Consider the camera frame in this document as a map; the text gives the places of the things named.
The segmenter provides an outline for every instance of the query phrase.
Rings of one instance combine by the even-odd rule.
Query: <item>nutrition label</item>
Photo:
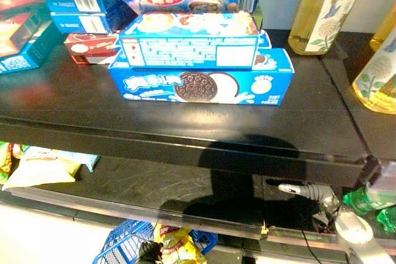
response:
[[[255,47],[256,39],[141,38],[139,45],[146,66],[223,66],[218,62],[224,61],[224,66],[243,67],[251,66],[252,58],[246,53]]]

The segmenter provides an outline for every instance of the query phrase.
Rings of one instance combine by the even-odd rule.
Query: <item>bottle label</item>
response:
[[[393,29],[381,47],[370,59],[359,76],[355,85],[359,96],[370,101],[373,94],[382,88],[396,72],[396,29]]]
[[[324,0],[305,48],[306,52],[322,52],[330,48],[354,2],[355,0]]]

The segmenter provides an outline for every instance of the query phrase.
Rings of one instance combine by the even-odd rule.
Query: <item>barcode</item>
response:
[[[74,0],[80,12],[100,12],[97,0]]]
[[[86,33],[106,33],[99,16],[82,15],[79,19]]]
[[[253,7],[254,0],[239,0],[239,10],[253,12]]]

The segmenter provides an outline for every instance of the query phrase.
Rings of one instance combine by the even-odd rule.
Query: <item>oil bottle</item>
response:
[[[355,0],[301,0],[289,45],[302,55],[325,54],[338,35]]]

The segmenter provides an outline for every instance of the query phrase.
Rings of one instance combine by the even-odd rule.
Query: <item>blue basket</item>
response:
[[[152,240],[150,223],[129,219],[109,233],[93,264],[133,264],[139,257],[140,245]]]
[[[189,235],[202,255],[206,255],[217,244],[218,236],[215,233],[191,230]]]
[[[150,223],[129,219],[109,233],[107,240],[93,264],[133,264],[139,257],[143,242],[153,241],[153,226]],[[217,234],[192,230],[196,247],[206,255],[217,244]]]

